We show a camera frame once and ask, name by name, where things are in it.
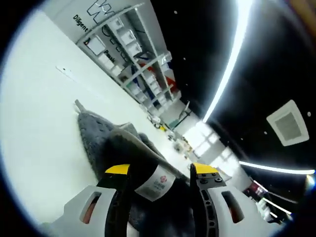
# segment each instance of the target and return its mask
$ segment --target white storage box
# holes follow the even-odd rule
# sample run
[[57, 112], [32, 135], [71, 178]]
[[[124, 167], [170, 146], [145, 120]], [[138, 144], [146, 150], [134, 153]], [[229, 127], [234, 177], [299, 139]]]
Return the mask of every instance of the white storage box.
[[87, 47], [91, 49], [95, 55], [98, 55], [105, 50], [105, 45], [98, 36], [93, 37], [87, 44]]
[[158, 110], [154, 106], [150, 107], [148, 109], [148, 112], [151, 113], [152, 115], [155, 115], [155, 116], [157, 116], [159, 114]]
[[128, 84], [127, 88], [132, 92], [133, 95], [137, 95], [139, 92], [141, 92], [139, 86], [133, 82]]
[[137, 96], [136, 96], [141, 102], [144, 102], [146, 99], [147, 99], [147, 96], [141, 92], [141, 93], [138, 93]]
[[170, 105], [172, 105], [172, 100], [168, 100], [165, 106], [168, 108]]
[[165, 111], [164, 106], [162, 106], [161, 108], [159, 108], [159, 110], [158, 110], [158, 116], [160, 116], [164, 111]]
[[154, 81], [156, 81], [156, 77], [155, 77], [155, 74], [153, 74], [152, 72], [148, 71], [148, 70], [145, 70], [143, 72], [144, 76], [145, 76], [145, 81], [148, 83], [148, 84], [151, 84], [153, 83]]
[[110, 26], [111, 29], [116, 30], [116, 31], [124, 26], [122, 20], [119, 17], [111, 21], [108, 25]]
[[118, 76], [122, 71], [123, 71], [123, 66], [121, 66], [121, 65], [115, 65], [115, 66], [112, 68], [112, 73], [113, 73], [115, 76]]
[[149, 84], [149, 88], [151, 90], [155, 90], [157, 87], [160, 87], [160, 86], [156, 80], [153, 83]]
[[171, 53], [168, 51], [167, 53], [163, 55], [163, 57], [160, 60], [158, 60], [158, 62], [159, 62], [159, 65], [162, 66], [163, 64], [168, 63], [171, 60], [172, 60], [172, 56], [171, 56]]
[[156, 96], [161, 92], [160, 87], [157, 87], [156, 89], [152, 90], [153, 94]]
[[135, 56], [136, 54], [142, 52], [142, 48], [140, 47], [138, 42], [133, 42], [127, 45], [127, 50], [132, 56]]
[[165, 103], [167, 103], [167, 99], [165, 95], [161, 95], [160, 97], [158, 97], [158, 101], [161, 105], [164, 105]]
[[124, 29], [120, 31], [118, 35], [125, 45], [128, 45], [136, 40], [134, 33], [130, 29]]
[[112, 63], [112, 61], [104, 53], [102, 53], [98, 59], [108, 70], [111, 70], [114, 67], [114, 63]]
[[167, 63], [161, 65], [161, 70], [162, 72], [164, 73], [165, 71], [168, 71], [170, 68], [169, 68], [169, 65]]

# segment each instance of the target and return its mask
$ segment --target air vent grille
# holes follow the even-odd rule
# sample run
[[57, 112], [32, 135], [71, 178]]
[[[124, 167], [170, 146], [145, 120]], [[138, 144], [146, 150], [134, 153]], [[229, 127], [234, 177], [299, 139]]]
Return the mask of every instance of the air vent grille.
[[276, 121], [276, 126], [284, 137], [285, 141], [302, 136], [300, 127], [292, 113], [285, 115]]
[[310, 138], [303, 116], [293, 100], [269, 115], [267, 121], [284, 146], [305, 142]]

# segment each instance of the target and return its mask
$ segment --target black ceiling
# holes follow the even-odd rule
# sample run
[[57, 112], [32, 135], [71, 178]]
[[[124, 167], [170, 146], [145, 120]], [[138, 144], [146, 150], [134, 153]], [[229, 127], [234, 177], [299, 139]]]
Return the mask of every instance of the black ceiling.
[[[232, 50], [236, 1], [177, 2], [153, 0], [152, 4], [173, 57], [182, 101], [189, 100], [190, 109], [203, 118]], [[241, 160], [312, 169], [316, 165], [314, 48], [302, 34], [305, 30], [289, 18], [294, 16], [290, 8], [274, 2], [254, 1], [237, 63], [208, 123]], [[303, 115], [310, 139], [284, 147], [266, 117], [291, 99]], [[304, 176], [245, 170], [275, 193], [292, 200], [303, 196]], [[295, 209], [288, 202], [283, 205]]]

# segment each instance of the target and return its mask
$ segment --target ceiling light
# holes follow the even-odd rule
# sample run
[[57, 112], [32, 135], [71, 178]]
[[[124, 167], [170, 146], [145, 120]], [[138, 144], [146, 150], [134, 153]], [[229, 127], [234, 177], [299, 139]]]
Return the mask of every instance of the ceiling light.
[[277, 215], [275, 215], [273, 212], [270, 212], [270, 215], [272, 215], [274, 218], [277, 218]]
[[243, 38], [244, 38], [245, 33], [246, 33], [246, 28], [247, 28], [250, 8], [252, 5], [252, 0], [237, 0], [237, 5], [238, 5], [238, 22], [237, 22], [237, 29], [236, 29], [236, 34], [235, 34], [232, 52], [231, 52], [231, 55], [229, 57], [228, 64], [226, 66], [226, 70], [224, 72], [223, 78], [220, 82], [220, 85], [217, 89], [217, 92], [214, 96], [214, 99], [213, 99], [211, 105], [209, 106], [209, 108], [206, 112], [206, 115], [203, 118], [203, 122], [206, 122], [207, 119], [210, 117], [210, 115], [213, 112], [216, 104], [218, 103], [221, 95], [223, 94], [225, 86], [227, 85], [227, 82], [232, 74], [233, 69], [234, 69], [238, 54], [240, 52]]
[[264, 191], [266, 191], [267, 193], [269, 192], [265, 187], [263, 187], [261, 184], [259, 184], [257, 181], [253, 181], [256, 185], [258, 185], [260, 188], [262, 188]]
[[239, 161], [239, 164], [258, 168], [258, 169], [265, 169], [265, 170], [270, 170], [270, 171], [275, 171], [275, 172], [280, 172], [280, 173], [288, 173], [288, 174], [314, 174], [315, 173], [314, 169], [310, 169], [310, 170], [281, 169], [281, 168], [274, 168], [274, 167], [269, 167], [269, 166], [264, 166], [264, 165], [251, 164], [244, 161]]
[[311, 175], [306, 175], [309, 185], [315, 186], [315, 179]]
[[267, 200], [266, 198], [263, 198], [263, 200], [266, 201], [267, 203], [270, 203], [272, 206], [275, 206], [276, 208], [280, 209], [281, 211], [284, 211], [286, 214], [289, 214], [289, 215], [292, 214], [292, 212], [289, 212], [288, 210], [285, 210], [284, 208], [282, 208], [282, 207], [276, 205], [275, 203], [273, 203], [273, 202]]

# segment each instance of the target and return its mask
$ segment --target label sticker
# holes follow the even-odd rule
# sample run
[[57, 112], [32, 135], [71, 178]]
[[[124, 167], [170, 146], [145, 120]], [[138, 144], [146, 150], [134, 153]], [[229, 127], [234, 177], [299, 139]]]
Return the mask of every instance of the label sticker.
[[149, 201], [156, 201], [169, 191], [175, 179], [173, 174], [158, 165], [152, 176], [135, 192]]

